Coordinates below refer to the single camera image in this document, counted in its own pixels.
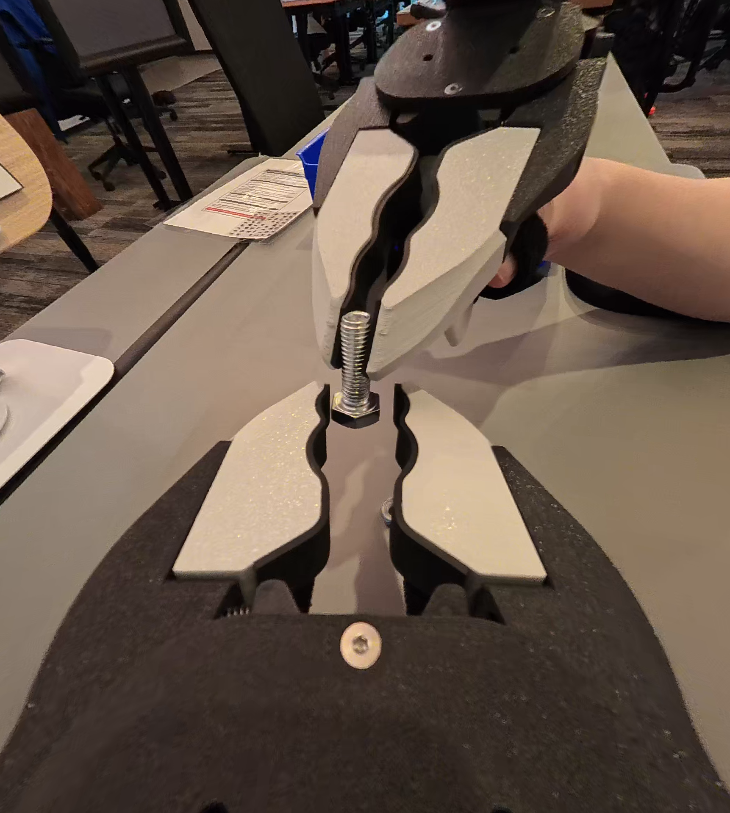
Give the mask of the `blue jacket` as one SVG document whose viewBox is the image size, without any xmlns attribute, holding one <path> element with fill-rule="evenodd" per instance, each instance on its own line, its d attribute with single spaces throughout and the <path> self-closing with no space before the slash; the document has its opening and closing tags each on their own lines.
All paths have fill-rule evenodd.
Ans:
<svg viewBox="0 0 730 813">
<path fill-rule="evenodd" d="M 31 1 L 0 1 L 0 22 L 40 99 L 41 113 L 54 135 L 64 141 L 51 75 L 56 49 L 45 22 Z"/>
</svg>

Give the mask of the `blue plastic bin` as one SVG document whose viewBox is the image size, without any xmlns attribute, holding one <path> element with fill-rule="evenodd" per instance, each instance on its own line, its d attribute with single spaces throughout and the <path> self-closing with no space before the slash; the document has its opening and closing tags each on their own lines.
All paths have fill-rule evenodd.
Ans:
<svg viewBox="0 0 730 813">
<path fill-rule="evenodd" d="M 297 157 L 301 162 L 311 198 L 314 198 L 322 147 L 328 130 L 328 127 L 325 128 L 314 136 L 311 141 L 308 141 L 303 147 L 297 150 Z"/>
</svg>

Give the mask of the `silver hex bolt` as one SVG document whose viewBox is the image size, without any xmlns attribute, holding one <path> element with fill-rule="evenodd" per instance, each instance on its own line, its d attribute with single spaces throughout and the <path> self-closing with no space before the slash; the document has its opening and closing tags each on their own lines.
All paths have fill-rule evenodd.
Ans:
<svg viewBox="0 0 730 813">
<path fill-rule="evenodd" d="M 333 421 L 348 429 L 363 429 L 380 418 L 380 396 L 372 391 L 366 373 L 370 315 L 354 310 L 339 325 L 341 353 L 340 391 L 330 404 Z"/>
</svg>

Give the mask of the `wood and white document stand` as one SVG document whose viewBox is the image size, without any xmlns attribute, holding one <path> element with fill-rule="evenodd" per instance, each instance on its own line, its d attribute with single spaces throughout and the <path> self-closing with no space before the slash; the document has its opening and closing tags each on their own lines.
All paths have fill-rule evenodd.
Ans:
<svg viewBox="0 0 730 813">
<path fill-rule="evenodd" d="M 47 175 L 0 114 L 0 164 L 22 190 L 0 201 L 0 254 L 48 221 Z M 111 381 L 114 364 L 34 340 L 0 343 L 0 491 Z"/>
</svg>

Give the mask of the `person's right forearm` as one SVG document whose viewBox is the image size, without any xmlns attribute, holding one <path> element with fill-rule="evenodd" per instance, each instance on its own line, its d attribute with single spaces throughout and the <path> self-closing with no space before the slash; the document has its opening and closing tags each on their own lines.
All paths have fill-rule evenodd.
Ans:
<svg viewBox="0 0 730 813">
<path fill-rule="evenodd" d="M 599 161 L 583 275 L 667 310 L 730 323 L 730 178 Z"/>
</svg>

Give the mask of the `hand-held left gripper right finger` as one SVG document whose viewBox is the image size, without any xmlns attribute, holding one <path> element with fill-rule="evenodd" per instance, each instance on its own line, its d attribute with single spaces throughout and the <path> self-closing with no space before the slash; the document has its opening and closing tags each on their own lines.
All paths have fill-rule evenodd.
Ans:
<svg viewBox="0 0 730 813">
<path fill-rule="evenodd" d="M 491 588 L 547 588 L 549 576 L 491 442 L 428 391 L 396 384 L 400 473 L 389 554 L 405 608 L 422 611 L 445 585 L 467 604 Z"/>
</svg>

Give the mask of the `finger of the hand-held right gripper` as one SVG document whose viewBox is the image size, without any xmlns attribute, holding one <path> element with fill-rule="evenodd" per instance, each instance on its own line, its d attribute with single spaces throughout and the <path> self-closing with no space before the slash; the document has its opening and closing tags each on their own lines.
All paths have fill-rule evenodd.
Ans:
<svg viewBox="0 0 730 813">
<path fill-rule="evenodd" d="M 497 127 L 443 153 L 436 204 L 381 299 L 369 376 L 386 376 L 443 334 L 461 338 L 465 313 L 502 265 L 501 224 L 539 135 Z"/>
<path fill-rule="evenodd" d="M 419 152 L 389 129 L 360 131 L 315 218 L 311 301 L 322 360 L 341 367 L 341 319 L 373 315 L 388 278 L 397 229 L 393 198 L 413 175 Z"/>
</svg>

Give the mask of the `laminated instruction sheet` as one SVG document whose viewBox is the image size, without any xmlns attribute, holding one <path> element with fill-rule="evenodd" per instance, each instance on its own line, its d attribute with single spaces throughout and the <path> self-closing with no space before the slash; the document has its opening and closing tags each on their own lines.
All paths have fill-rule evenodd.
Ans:
<svg viewBox="0 0 730 813">
<path fill-rule="evenodd" d="M 300 160 L 268 158 L 164 222 L 175 229 L 238 241 L 278 236 L 311 206 Z"/>
</svg>

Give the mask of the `brown wooden post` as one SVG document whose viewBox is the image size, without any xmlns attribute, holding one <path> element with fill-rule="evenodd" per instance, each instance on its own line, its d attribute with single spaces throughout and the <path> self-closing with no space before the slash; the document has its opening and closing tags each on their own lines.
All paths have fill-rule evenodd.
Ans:
<svg viewBox="0 0 730 813">
<path fill-rule="evenodd" d="M 66 220 L 83 221 L 102 210 L 100 200 L 36 109 L 4 118 L 40 161 L 53 193 L 54 208 Z"/>
</svg>

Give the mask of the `black framed display easel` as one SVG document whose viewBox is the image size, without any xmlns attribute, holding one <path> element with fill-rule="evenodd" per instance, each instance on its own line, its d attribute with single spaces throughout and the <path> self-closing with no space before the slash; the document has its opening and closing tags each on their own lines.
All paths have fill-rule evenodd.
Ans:
<svg viewBox="0 0 730 813">
<path fill-rule="evenodd" d="M 187 26 L 177 2 L 167 1 L 37 1 L 34 6 L 52 35 L 57 54 L 70 71 L 94 79 L 117 127 L 156 196 L 156 208 L 174 209 L 192 198 L 139 68 L 191 50 Z M 112 77 L 124 80 L 127 98 L 139 113 L 177 200 L 168 195 L 124 105 Z"/>
</svg>

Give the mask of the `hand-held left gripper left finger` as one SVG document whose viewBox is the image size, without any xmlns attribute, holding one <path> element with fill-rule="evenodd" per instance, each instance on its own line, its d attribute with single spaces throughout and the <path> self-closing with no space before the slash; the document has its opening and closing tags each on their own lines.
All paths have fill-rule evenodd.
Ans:
<svg viewBox="0 0 730 813">
<path fill-rule="evenodd" d="M 330 555 L 330 387 L 312 381 L 232 438 L 172 568 L 180 580 L 234 582 L 251 606 L 282 581 L 310 609 Z"/>
</svg>

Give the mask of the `person's right hand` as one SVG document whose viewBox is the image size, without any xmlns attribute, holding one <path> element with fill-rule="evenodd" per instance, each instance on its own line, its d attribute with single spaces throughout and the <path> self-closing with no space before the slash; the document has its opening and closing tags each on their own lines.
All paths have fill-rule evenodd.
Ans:
<svg viewBox="0 0 730 813">
<path fill-rule="evenodd" d="M 600 213 L 604 166 L 602 159 L 585 157 L 571 183 L 526 218 L 488 290 L 517 287 L 518 277 L 533 279 L 544 263 L 579 244 Z"/>
</svg>

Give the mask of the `black wrist rest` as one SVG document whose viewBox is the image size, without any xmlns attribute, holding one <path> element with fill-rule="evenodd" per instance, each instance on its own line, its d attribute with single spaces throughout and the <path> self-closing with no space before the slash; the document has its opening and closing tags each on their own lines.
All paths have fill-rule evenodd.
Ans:
<svg viewBox="0 0 730 813">
<path fill-rule="evenodd" d="M 673 323 L 730 326 L 730 320 L 704 319 L 660 307 L 656 303 L 637 298 L 630 293 L 588 279 L 572 270 L 566 270 L 565 278 L 567 287 L 575 298 L 605 312 Z"/>
</svg>

